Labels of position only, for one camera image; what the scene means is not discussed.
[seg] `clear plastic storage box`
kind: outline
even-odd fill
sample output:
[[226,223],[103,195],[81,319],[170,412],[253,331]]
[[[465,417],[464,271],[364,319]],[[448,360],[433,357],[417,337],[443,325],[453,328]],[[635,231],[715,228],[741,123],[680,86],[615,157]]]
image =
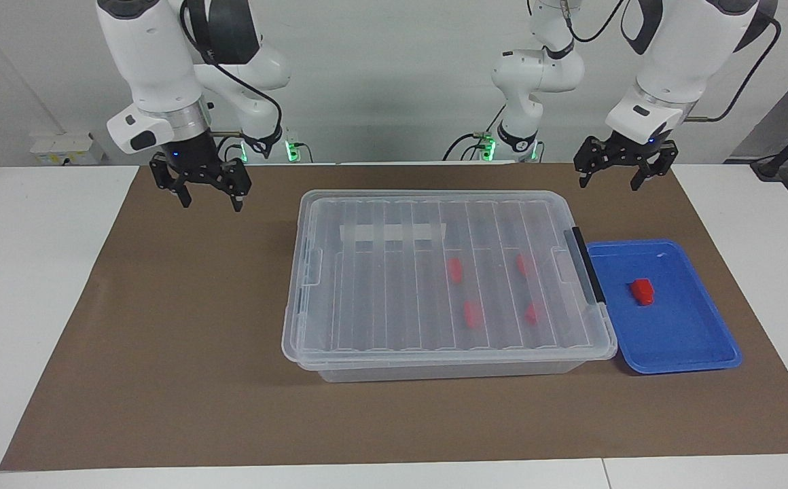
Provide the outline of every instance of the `clear plastic storage box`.
[[574,225],[553,192],[309,192],[283,352],[330,382],[609,359],[617,340]]

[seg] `white table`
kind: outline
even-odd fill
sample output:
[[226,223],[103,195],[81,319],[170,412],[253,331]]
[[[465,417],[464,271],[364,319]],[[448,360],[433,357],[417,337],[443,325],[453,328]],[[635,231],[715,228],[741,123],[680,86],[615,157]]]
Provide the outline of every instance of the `white table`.
[[[137,167],[0,169],[0,461]],[[788,368],[788,192],[745,166],[676,176]],[[0,473],[0,487],[788,487],[788,455]]]

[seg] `brown table surface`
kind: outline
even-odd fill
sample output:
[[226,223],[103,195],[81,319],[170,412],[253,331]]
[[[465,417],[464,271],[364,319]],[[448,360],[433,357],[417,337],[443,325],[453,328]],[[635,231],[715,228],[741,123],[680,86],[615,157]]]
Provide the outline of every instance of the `brown table surface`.
[[[253,168],[240,214],[188,210],[141,170],[2,470],[788,452],[788,372],[673,176],[579,189],[571,165]],[[670,238],[744,355],[720,372],[326,384],[280,350],[310,189],[551,189],[588,242]]]

